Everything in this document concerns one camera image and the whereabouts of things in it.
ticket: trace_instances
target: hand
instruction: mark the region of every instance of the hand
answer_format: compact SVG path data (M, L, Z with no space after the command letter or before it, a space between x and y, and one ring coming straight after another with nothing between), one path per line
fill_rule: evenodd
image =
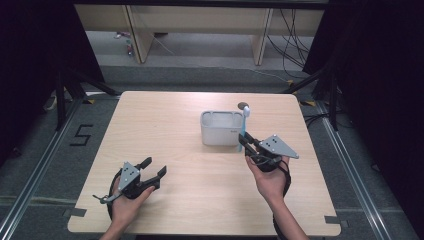
M271 172L262 172L253 162L253 160L246 156L247 166L253 173L256 181L256 187L258 188L259 193L265 198L265 200L269 203L271 200L283 200L283 192L284 186L286 185L286 176L279 169L275 169ZM280 166L288 170L288 164L290 158L287 156L283 156L282 159L287 163L280 163Z
M114 194L118 192L119 179L120 177L115 180L113 186ZM136 199L128 199L125 196L121 196L113 201L112 223L100 239L119 239L137 216L138 209L154 190L155 187L151 186L144 190Z

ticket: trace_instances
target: white container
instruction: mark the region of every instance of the white container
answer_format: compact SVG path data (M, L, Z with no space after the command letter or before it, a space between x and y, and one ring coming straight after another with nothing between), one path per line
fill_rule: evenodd
M202 142L205 145L236 146L243 115L235 111L205 111L200 115Z

